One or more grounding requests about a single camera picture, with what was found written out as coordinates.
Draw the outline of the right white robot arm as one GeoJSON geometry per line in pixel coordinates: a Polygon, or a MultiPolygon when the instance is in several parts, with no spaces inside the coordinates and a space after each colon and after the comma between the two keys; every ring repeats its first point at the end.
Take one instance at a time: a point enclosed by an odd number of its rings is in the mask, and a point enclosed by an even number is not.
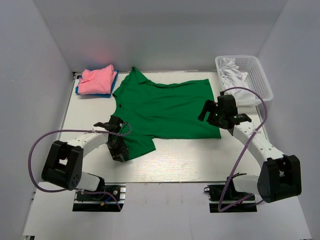
{"type": "Polygon", "coordinates": [[[239,113],[232,95],[220,95],[217,101],[206,100],[198,120],[227,130],[249,151],[260,166],[260,173],[248,175],[232,169],[220,194],[236,200],[259,195],[266,203],[299,196],[302,193],[301,164],[295,155],[287,155],[273,146],[245,113],[239,113]]]}

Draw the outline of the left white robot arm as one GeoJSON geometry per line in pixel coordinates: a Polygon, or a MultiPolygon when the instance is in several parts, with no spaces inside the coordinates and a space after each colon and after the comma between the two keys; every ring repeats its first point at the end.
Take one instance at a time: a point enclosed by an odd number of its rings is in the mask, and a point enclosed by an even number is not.
{"type": "Polygon", "coordinates": [[[89,130],[69,141],[55,141],[49,150],[41,178],[65,190],[84,190],[99,200],[105,196],[105,180],[102,177],[83,172],[86,155],[101,145],[106,145],[114,161],[129,160],[129,148],[124,136],[132,127],[121,118],[111,116],[108,122],[98,122],[95,127],[103,131],[89,130]]]}

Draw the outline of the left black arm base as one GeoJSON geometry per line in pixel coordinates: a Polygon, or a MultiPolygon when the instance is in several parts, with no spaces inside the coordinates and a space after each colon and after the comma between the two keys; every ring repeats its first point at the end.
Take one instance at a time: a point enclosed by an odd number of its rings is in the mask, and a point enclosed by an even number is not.
{"type": "Polygon", "coordinates": [[[105,183],[93,194],[77,191],[73,201],[73,212],[119,213],[126,199],[125,183],[105,183]]]}

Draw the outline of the green t shirt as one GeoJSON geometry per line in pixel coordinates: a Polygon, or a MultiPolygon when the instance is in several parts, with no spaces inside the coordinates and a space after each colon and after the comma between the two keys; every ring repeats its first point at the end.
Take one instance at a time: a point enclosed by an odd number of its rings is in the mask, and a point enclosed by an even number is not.
{"type": "Polygon", "coordinates": [[[154,139],[220,139],[218,127],[199,121],[205,102],[214,100],[208,79],[155,83],[137,68],[113,92],[114,116],[128,125],[128,160],[156,150],[154,139]]]}

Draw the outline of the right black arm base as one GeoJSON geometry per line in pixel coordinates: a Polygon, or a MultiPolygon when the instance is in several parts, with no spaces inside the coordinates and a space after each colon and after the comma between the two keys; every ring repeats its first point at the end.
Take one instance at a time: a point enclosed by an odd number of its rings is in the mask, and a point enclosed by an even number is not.
{"type": "Polygon", "coordinates": [[[246,173],[233,175],[222,202],[220,202],[220,198],[227,182],[220,181],[207,185],[203,191],[208,194],[209,211],[218,213],[219,209],[226,208],[236,202],[237,204],[226,209],[224,213],[255,213],[257,211],[255,195],[259,194],[258,178],[256,175],[246,173]]]}

